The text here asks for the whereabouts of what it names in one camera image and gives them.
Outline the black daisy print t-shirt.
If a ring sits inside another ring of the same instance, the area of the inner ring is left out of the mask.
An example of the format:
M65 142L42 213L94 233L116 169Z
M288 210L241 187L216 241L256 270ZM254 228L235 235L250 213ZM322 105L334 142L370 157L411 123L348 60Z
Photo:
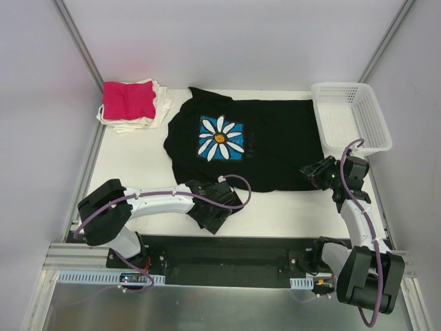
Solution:
M254 192L312 191L300 172L324 158L312 100L234 100L191 87L163 147L177 183L216 181Z

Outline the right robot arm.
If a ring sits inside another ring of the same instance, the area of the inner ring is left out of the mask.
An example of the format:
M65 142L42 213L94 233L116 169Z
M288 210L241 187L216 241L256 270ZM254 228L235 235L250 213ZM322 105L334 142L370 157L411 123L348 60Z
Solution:
M300 171L316 188L332 190L332 200L351 243L319 237L313 248L298 258L297 267L310 274L332 273L341 303L370 310L374 315L392 313L405 263L391 252L373 224L371 199L362 189L368 162L355 156L344 161L328 156Z

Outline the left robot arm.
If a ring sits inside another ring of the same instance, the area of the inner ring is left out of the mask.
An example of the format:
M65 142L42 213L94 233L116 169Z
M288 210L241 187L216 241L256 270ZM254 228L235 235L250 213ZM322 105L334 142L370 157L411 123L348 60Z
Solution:
M75 239L89 246L105 245L130 268L148 269L150 259L141 235L127 222L156 214L186 214L201 229L216 234L226 219L247 205L241 201L227 177L216 183L189 180L169 188L129 188L110 179L79 202L79 224Z

